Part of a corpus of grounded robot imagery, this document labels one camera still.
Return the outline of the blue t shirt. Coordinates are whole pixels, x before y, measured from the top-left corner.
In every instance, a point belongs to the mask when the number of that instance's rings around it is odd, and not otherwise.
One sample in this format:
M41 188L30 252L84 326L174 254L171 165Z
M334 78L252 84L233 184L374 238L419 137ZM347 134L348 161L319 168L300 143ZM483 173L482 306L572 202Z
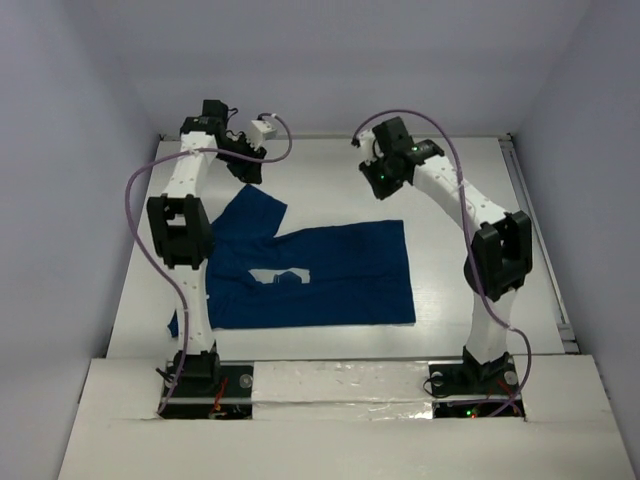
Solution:
M214 329L411 325L416 321L400 220L281 235L285 203L246 186L211 223L206 269Z

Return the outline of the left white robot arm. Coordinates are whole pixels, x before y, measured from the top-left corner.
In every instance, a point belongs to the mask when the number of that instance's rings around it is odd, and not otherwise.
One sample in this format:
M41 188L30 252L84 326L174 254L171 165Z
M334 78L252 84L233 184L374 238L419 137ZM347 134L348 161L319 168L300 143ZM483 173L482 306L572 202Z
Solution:
M273 128L261 121L247 133L228 129L233 109L220 100L205 100L202 112L186 118L180 128L180 152L172 175L146 211L156 255L178 287L176 327L179 350L168 371L195 392L209 395L221 383L219 355L210 328L205 286L206 267L214 251L214 234L201 193L211 164L226 163L245 184L261 184L262 146Z

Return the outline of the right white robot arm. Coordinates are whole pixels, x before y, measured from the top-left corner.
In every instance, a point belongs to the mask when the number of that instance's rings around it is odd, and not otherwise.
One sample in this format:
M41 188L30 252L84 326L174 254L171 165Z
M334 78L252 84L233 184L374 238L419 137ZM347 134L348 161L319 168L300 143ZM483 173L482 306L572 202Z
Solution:
M518 290L533 268L532 221L522 210L510 212L469 183L458 154L431 139L415 140L399 110L364 121L351 143L361 152L360 172L374 196L383 200L410 185L427 195L461 229L466 248L463 267L473 292L471 330L458 363L431 367L425 386L435 398L490 395L515 372L507 335Z

